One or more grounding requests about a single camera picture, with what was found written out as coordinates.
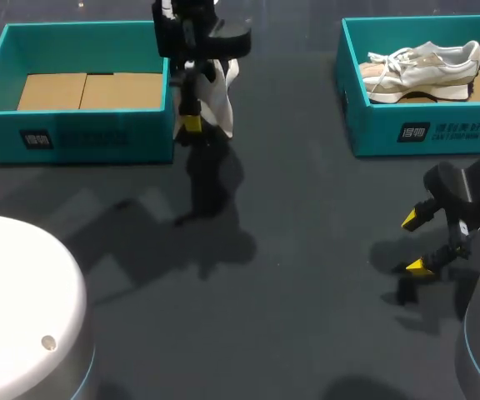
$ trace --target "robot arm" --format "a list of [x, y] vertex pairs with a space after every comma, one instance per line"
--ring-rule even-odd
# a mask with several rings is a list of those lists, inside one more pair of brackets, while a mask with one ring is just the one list
[[414, 206], [402, 228], [413, 232], [443, 209], [449, 236], [436, 252], [406, 267], [415, 276], [438, 273], [456, 258], [471, 255], [471, 241], [480, 231], [480, 160], [464, 169], [441, 162], [425, 174], [423, 183], [432, 197]]
[[249, 26], [218, 18], [215, 3], [156, 0], [152, 5], [158, 52], [170, 58], [171, 83], [180, 93], [178, 114], [187, 133], [203, 131], [198, 78], [203, 75], [214, 82], [213, 60], [226, 62], [244, 57], [251, 50]]

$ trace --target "dark gray floor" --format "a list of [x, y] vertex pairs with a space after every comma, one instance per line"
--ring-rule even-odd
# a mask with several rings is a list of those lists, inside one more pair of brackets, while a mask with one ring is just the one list
[[[85, 269], [101, 400], [461, 398], [453, 350], [474, 274], [421, 287], [420, 303], [403, 308], [388, 273], [442, 244], [441, 221], [414, 235], [399, 227], [438, 158], [354, 158], [330, 52], [342, 16], [477, 4], [247, 2], [255, 48], [232, 89], [225, 190], [198, 180], [212, 154], [186, 148], [171, 167], [0, 169], [0, 214], [53, 233]], [[143, 0], [0, 0], [0, 31], [147, 15]], [[190, 177], [230, 201], [214, 219], [174, 227], [192, 207]], [[480, 238], [454, 267], [479, 266]]]

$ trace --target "logo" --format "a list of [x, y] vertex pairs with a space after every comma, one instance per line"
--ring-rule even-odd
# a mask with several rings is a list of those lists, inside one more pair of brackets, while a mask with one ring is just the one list
[[53, 148], [49, 133], [45, 129], [21, 130], [23, 143], [28, 150], [50, 150]]
[[430, 122], [405, 122], [397, 141], [400, 143], [423, 142], [431, 127]]

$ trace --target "cardboard box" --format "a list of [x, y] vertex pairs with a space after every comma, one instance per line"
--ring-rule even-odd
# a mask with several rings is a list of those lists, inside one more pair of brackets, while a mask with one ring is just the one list
[[38, 73], [27, 76], [19, 111], [160, 108], [161, 73]]
[[428, 41], [443, 47], [462, 46], [470, 40], [480, 43], [480, 15], [343, 19], [336, 83], [353, 153], [480, 153], [480, 73], [468, 102], [417, 97], [373, 104], [358, 66], [368, 60], [368, 52], [391, 54]]
[[[108, 82], [94, 85], [97, 77]], [[9, 24], [0, 163], [170, 163], [168, 80], [153, 22]]]

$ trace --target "shoe lace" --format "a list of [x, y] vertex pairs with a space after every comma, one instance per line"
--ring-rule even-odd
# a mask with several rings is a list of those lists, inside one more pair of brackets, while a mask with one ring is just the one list
[[375, 89], [386, 77], [389, 71], [395, 71], [401, 76], [402, 66], [415, 65], [416, 62], [410, 59], [412, 56], [412, 49], [410, 47], [405, 47], [393, 52], [389, 56], [383, 56], [381, 54], [376, 54], [375, 52], [369, 52], [367, 56], [370, 58], [372, 63], [384, 64], [379, 80], [373, 87], [372, 93], [375, 92]]

